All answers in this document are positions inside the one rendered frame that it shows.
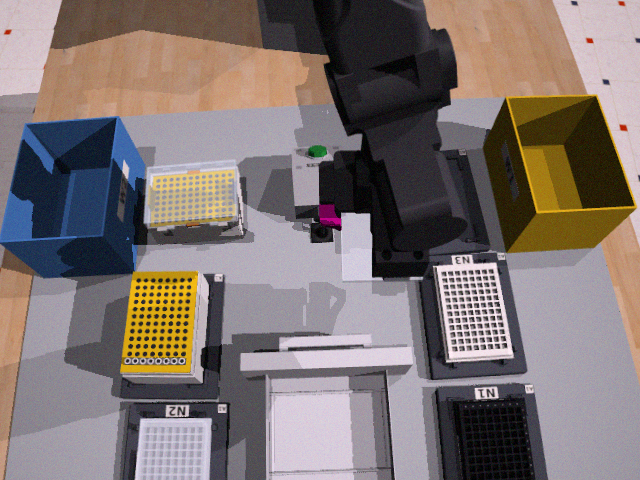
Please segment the blue open-top bin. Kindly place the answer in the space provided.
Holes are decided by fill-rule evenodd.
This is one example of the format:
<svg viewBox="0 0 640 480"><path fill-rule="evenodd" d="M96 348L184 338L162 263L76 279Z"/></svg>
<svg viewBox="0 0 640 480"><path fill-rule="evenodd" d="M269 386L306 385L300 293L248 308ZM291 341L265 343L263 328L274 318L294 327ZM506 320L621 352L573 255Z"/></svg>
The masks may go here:
<svg viewBox="0 0 640 480"><path fill-rule="evenodd" d="M0 244L43 278L133 274L144 174L119 116L25 123Z"/></svg>

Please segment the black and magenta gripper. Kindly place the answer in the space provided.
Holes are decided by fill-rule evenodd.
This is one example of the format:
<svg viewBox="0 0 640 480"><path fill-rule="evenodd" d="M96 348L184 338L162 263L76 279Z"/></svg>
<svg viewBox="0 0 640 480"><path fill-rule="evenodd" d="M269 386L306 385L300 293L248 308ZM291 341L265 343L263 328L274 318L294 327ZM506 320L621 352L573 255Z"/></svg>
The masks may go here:
<svg viewBox="0 0 640 480"><path fill-rule="evenodd" d="M355 213L353 173L356 151L336 151L333 161L319 164L319 221L342 230L341 213Z"/></svg>

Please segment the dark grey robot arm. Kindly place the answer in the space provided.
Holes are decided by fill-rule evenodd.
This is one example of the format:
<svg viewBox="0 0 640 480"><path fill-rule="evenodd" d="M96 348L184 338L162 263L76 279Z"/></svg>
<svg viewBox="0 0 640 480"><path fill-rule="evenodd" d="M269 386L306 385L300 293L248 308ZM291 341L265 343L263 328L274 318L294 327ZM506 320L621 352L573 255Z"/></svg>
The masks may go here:
<svg viewBox="0 0 640 480"><path fill-rule="evenodd" d="M355 152L354 212L370 214L372 278L423 277L429 249L468 226L436 125L458 87L450 36L445 28L431 30L423 0L313 6L343 127L347 137L363 134L363 154L378 169Z"/></svg>

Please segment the yellow open-top bin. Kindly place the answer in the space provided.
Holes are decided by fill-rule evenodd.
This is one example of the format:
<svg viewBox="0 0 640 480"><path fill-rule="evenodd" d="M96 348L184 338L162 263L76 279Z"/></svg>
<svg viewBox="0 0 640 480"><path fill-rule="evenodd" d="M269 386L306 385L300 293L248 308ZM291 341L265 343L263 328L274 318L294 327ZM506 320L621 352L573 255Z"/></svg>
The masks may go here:
<svg viewBox="0 0 640 480"><path fill-rule="evenodd" d="M595 248L637 209L598 95L505 97L483 151L506 253Z"/></svg>

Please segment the grey bench mat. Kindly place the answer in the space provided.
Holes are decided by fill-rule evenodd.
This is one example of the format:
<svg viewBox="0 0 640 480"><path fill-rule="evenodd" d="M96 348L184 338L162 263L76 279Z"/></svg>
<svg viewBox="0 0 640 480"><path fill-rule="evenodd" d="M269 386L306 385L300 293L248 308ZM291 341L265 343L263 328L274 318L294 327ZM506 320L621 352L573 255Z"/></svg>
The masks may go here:
<svg viewBox="0 0 640 480"><path fill-rule="evenodd" d="M342 283L341 231L312 243L296 219L292 147L342 145L335 104L120 117L145 164L135 272L225 277L217 400L122 399L132 274L34 273L5 480L123 480L130 404L228 411L226 480L266 480L266 380L241 353L279 337L372 335L411 347L388 375L396 480L444 480L436 390L533 384L548 480L640 480L640 384L601 246L506 253L483 146L505 97L438 110L443 150L466 149L491 248L504 252L528 371L431 380L419 282ZM236 159L244 238L158 245L144 225L147 167Z"/></svg>

